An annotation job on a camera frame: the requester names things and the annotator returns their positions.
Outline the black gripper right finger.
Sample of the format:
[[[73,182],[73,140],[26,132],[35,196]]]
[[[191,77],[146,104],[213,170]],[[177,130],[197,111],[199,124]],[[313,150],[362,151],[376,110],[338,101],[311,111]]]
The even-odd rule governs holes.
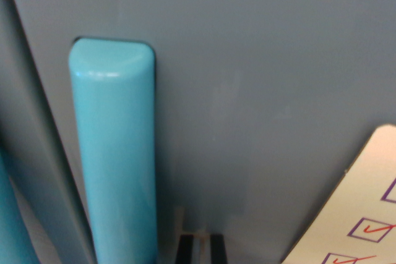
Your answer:
[[[208,237],[201,241],[201,263],[228,263],[223,234],[210,234]]]

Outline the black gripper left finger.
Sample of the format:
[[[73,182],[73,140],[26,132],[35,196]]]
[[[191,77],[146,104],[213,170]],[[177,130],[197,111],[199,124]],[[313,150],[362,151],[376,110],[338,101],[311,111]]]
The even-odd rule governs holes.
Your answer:
[[[192,234],[183,234],[179,238],[175,264],[200,263],[200,239]]]

